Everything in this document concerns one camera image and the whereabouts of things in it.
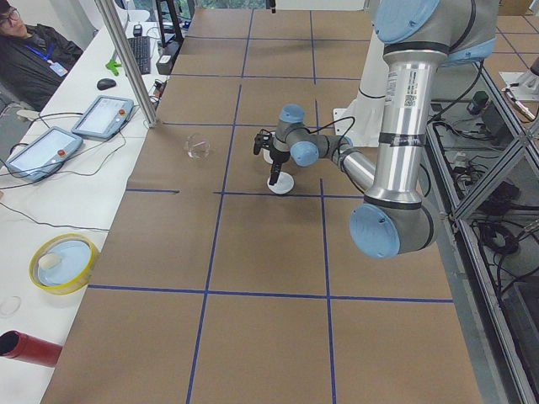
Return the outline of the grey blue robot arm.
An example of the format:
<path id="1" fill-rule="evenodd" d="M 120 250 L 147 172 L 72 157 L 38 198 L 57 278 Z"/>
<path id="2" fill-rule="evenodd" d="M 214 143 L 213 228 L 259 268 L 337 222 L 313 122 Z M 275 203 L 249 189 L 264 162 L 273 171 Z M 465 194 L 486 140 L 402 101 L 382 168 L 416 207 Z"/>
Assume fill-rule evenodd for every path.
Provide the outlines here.
<path id="1" fill-rule="evenodd" d="M 268 183 L 282 165 L 308 167 L 330 159 L 364 195 L 350 217 L 355 245 L 372 258 L 392 258 L 428 247 L 440 218 L 417 191 L 436 71 L 487 58 L 494 49 L 499 5 L 495 1 L 369 1 L 374 35 L 388 70 L 382 80 L 376 160 L 346 135 L 309 130 L 303 109 L 285 105 L 274 131 L 254 138 L 255 152 L 272 162 Z"/>

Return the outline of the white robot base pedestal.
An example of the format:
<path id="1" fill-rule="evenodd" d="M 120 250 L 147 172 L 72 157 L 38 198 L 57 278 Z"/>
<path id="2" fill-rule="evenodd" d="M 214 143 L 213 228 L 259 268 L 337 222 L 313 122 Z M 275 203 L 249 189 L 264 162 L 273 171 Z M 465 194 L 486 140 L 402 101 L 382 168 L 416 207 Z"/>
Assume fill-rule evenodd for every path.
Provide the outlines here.
<path id="1" fill-rule="evenodd" d="M 353 146 L 377 147 L 387 91 L 384 44 L 373 29 L 358 93 L 345 109 L 334 109 L 335 134 Z"/>

